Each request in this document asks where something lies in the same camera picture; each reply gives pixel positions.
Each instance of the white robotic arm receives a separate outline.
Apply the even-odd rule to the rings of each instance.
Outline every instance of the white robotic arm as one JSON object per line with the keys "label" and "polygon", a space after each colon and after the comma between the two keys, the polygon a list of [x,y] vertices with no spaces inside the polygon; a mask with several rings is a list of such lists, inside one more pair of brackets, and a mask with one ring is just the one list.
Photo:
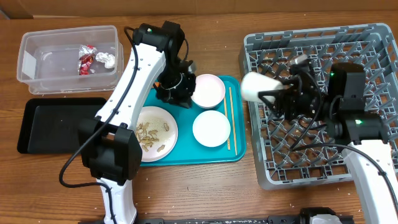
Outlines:
{"label": "white robotic arm", "polygon": [[[241,84],[244,100],[265,103],[268,108],[287,120],[294,119],[300,114],[312,117],[313,120],[317,118],[323,120],[327,124],[328,134],[336,139],[337,144],[351,146],[359,153],[368,155],[370,160],[374,160],[381,167],[383,174],[380,174],[371,161],[357,152],[350,151],[347,147],[342,150],[361,200],[366,223],[398,223],[397,205],[394,203],[395,193],[398,192],[398,181],[393,168],[391,148],[387,143],[387,132],[378,114],[365,112],[364,99],[355,97],[362,96],[364,92],[366,75],[363,67],[351,63],[332,65],[331,73],[334,75],[329,79],[329,96],[324,95],[316,99],[320,90],[315,83],[311,61],[306,55],[301,55],[298,60],[296,58],[290,63],[292,78],[289,80],[278,80],[279,77],[272,79],[254,72],[248,73]],[[288,85],[288,89],[283,88],[283,85]],[[315,110],[321,111],[319,117],[316,116]],[[295,147],[297,143],[292,145],[290,150],[336,146],[324,143]],[[391,183],[391,188],[387,187],[383,175]],[[326,218],[321,223],[336,222]]]}
{"label": "white robotic arm", "polygon": [[[133,48],[127,67],[106,104],[94,120],[79,127],[81,148],[65,164],[60,182],[66,187],[100,185],[106,215],[105,224],[133,224],[137,215],[132,200],[132,179],[141,163],[142,150],[134,134],[139,113],[156,80],[158,99],[189,108],[195,90],[192,61],[177,57],[185,40],[180,25],[166,21],[161,28],[142,24],[131,38]],[[68,185],[62,176],[81,151],[83,165],[90,168],[98,184]]]}
{"label": "white robotic arm", "polygon": [[[127,124],[127,128],[135,131],[139,113],[145,100],[149,94],[152,84],[157,77],[163,72],[166,64],[164,52],[156,51],[156,47],[147,44],[136,46],[139,58],[135,58],[133,50],[131,50],[129,63],[123,72],[123,75],[113,91],[113,94],[106,104],[97,112],[97,116],[101,117],[101,121],[105,122],[113,108],[120,100],[121,95],[126,90],[127,84],[131,79],[134,69],[134,61],[138,60],[138,71],[132,86],[130,87],[126,100],[122,102],[118,113],[114,115],[109,122],[112,125],[120,126],[122,123]],[[113,180],[106,178],[97,179],[111,187],[111,195],[113,198],[113,211],[118,224],[133,224],[137,215],[137,210],[132,201],[132,181],[127,180],[124,185],[119,185]],[[111,219],[109,197],[106,189],[101,187],[104,206],[105,206],[105,224],[113,224]]]}
{"label": "white robotic arm", "polygon": [[[386,173],[394,192],[398,192],[389,144],[384,144],[381,140],[362,140],[361,144],[350,143],[349,146],[366,153],[376,161]],[[353,177],[366,223],[398,223],[391,193],[375,166],[356,152],[344,149],[341,153]]]}

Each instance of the wood grain surface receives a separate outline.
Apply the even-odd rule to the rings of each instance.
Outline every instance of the wood grain surface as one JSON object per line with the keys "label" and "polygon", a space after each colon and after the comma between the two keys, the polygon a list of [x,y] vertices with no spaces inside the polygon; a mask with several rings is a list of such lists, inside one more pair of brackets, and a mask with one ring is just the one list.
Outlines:
{"label": "wood grain surface", "polygon": [[[181,24],[190,44],[189,59],[197,75],[228,74],[241,79],[238,53],[245,35],[289,29],[384,22],[398,34],[397,11],[227,14],[222,16],[139,16],[0,21],[0,223],[76,223],[100,219],[104,207],[100,189],[67,189],[58,173],[69,155],[19,154],[16,144],[25,103],[34,97],[109,97],[111,92],[35,96],[16,80],[22,36],[29,31],[115,25],[124,46],[123,27],[145,22]],[[302,207],[324,206],[364,223],[352,182],[290,190],[262,190],[257,183],[248,108],[244,104],[248,149],[235,163],[141,168],[134,179],[134,203],[141,218],[239,218],[298,214]],[[77,158],[69,167],[70,183],[94,181]]]}

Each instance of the white bowl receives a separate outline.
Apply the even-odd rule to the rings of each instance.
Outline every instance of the white bowl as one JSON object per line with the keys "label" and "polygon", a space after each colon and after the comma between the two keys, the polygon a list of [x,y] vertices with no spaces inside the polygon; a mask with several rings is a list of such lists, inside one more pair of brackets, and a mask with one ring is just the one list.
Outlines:
{"label": "white bowl", "polygon": [[218,111],[205,111],[193,122],[195,139],[206,147],[216,147],[223,144],[231,134],[228,118]]}
{"label": "white bowl", "polygon": [[[142,150],[142,162],[154,162],[167,156],[177,143],[178,138],[178,127],[173,116],[166,110],[159,108],[157,106],[146,106],[143,107],[139,117],[139,123],[149,122],[148,131],[151,129],[158,130],[157,138],[159,142],[155,142],[152,147],[149,147],[149,152]],[[165,131],[163,128],[163,123],[167,122],[169,130]],[[157,149],[161,145],[165,145],[164,149],[157,152]]]}
{"label": "white bowl", "polygon": [[204,109],[210,109],[223,101],[225,96],[225,85],[215,75],[199,75],[196,79],[195,91],[192,100]]}

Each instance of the plastic storage container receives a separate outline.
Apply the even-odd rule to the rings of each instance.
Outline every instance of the plastic storage container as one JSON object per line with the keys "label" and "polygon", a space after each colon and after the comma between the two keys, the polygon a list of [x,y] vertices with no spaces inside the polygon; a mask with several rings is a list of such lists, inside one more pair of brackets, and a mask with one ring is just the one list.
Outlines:
{"label": "plastic storage container", "polygon": [[[114,68],[94,62],[90,75],[79,75],[80,45],[115,56]],[[32,94],[112,90],[123,73],[123,47],[115,26],[28,32],[19,49],[17,79],[29,85]]]}
{"label": "plastic storage container", "polygon": [[[243,74],[289,77],[287,62],[307,54],[318,85],[327,91],[330,67],[336,62],[359,63],[366,71],[366,111],[378,113],[388,126],[392,160],[398,171],[397,44],[385,24],[330,27],[249,34],[239,55]],[[351,180],[343,157],[334,147],[290,152],[304,128],[297,119],[275,119],[263,103],[249,102],[257,180],[263,189],[281,189]],[[301,144],[331,142],[325,128],[309,131]]]}

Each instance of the red wrapper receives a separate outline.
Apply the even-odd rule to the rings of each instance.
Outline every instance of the red wrapper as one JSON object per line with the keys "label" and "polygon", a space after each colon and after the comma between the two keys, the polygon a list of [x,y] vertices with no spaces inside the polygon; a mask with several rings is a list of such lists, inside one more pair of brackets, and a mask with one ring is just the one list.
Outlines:
{"label": "red wrapper", "polygon": [[79,50],[79,75],[89,75],[97,49],[91,45],[81,45]]}

